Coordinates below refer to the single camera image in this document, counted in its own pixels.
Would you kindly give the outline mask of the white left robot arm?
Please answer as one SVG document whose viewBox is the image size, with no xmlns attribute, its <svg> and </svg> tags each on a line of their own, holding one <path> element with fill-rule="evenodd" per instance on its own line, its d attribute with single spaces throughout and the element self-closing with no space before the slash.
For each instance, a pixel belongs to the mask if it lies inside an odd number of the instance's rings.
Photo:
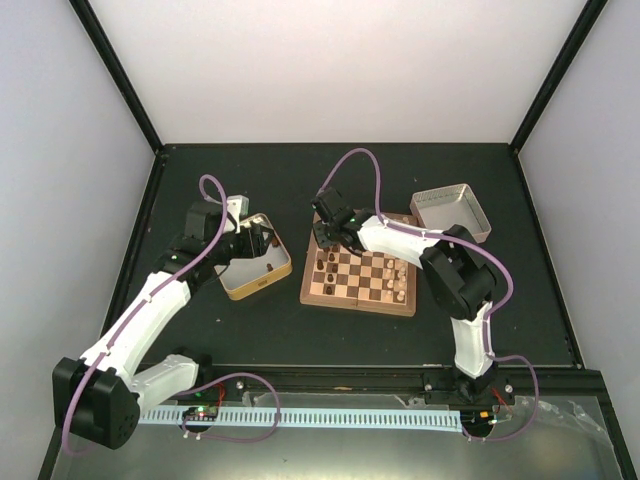
<svg viewBox="0 0 640 480">
<path fill-rule="evenodd" d="M 241 195 L 224 205 L 195 202 L 183 233 L 157 260 L 121 317 L 79 359 L 58 362 L 52 372 L 54 420 L 65 436 L 117 449 L 157 405 L 182 392 L 202 399 L 213 391 L 215 376 L 206 354 L 179 348 L 146 370 L 139 365 L 218 267 L 266 254 L 273 232 L 247 220 L 248 204 Z"/>
</svg>

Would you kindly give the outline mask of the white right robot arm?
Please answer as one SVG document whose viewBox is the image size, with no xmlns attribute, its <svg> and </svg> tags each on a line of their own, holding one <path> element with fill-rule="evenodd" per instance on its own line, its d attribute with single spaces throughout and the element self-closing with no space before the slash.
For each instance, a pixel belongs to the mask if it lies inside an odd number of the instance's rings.
<svg viewBox="0 0 640 480">
<path fill-rule="evenodd" d="M 313 233 L 322 248 L 339 244 L 353 252 L 389 254 L 424 272 L 436 304 L 450 317 L 454 341 L 457 396 L 476 403 L 491 390 L 493 368 L 490 308 L 497 279 L 464 227 L 440 232 L 394 221 L 371 209 L 354 210 L 329 187 L 311 206 L 319 220 Z"/>
</svg>

